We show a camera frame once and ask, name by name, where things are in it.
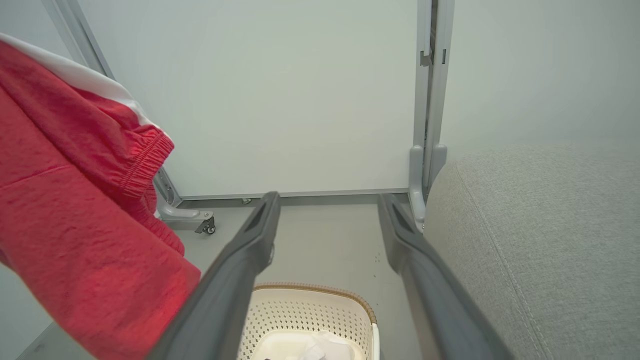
basket rim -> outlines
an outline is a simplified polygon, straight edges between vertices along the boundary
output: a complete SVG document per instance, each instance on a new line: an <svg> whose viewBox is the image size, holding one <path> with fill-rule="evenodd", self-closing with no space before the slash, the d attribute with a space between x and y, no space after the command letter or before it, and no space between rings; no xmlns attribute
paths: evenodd
<svg viewBox="0 0 640 360"><path fill-rule="evenodd" d="M360 306L362 306L367 312L367 316L369 317L369 321L371 324L378 325L378 321L376 319L376 314L373 312L373 308L369 305L369 303L360 295L347 290L342 290L338 288L332 288L331 286L322 286L322 285L313 285L313 284L304 284L301 282L264 282L262 284L256 285L253 290L264 290L264 289L286 289L286 290L307 290L307 291L316 291L319 293L325 293L330 295L338 295L341 297L346 297L357 302Z"/></svg>

white stripe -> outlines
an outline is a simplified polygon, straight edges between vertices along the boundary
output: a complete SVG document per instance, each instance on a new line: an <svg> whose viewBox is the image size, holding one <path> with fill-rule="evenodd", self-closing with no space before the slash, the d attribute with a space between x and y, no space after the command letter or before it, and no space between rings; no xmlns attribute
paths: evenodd
<svg viewBox="0 0 640 360"><path fill-rule="evenodd" d="M70 86L127 106L138 116L138 123L140 125L153 125L160 129L158 125L155 125L147 118L140 104L133 99L127 89L112 79L107 78L105 75L60 55L50 53L45 49L10 37L7 34L0 33L0 41L13 46L34 59Z"/></svg>

white cloth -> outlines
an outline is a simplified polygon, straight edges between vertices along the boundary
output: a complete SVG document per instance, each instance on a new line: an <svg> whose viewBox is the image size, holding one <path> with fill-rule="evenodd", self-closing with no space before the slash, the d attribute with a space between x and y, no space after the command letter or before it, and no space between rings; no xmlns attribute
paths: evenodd
<svg viewBox="0 0 640 360"><path fill-rule="evenodd" d="M347 341L332 332L322 330L314 334L307 349L297 359L287 360L353 360L353 349Z"/></svg>

elastic cuff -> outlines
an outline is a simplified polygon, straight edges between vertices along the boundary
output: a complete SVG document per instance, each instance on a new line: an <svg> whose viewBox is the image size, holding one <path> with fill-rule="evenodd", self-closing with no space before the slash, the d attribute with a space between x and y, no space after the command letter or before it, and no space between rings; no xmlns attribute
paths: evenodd
<svg viewBox="0 0 640 360"><path fill-rule="evenodd" d="M161 130L154 128L154 131L155 137L146 142L122 182L120 189L126 197L142 197L173 150L173 142Z"/></svg>

perforated basket wall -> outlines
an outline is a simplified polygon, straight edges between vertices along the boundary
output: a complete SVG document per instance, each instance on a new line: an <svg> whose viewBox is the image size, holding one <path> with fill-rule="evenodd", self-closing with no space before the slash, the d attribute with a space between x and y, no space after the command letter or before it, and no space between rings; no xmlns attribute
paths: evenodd
<svg viewBox="0 0 640 360"><path fill-rule="evenodd" d="M308 284L261 284L249 303L237 358L250 360L260 339L273 330L326 330L358 344L371 360L374 323L371 306L355 293Z"/></svg>

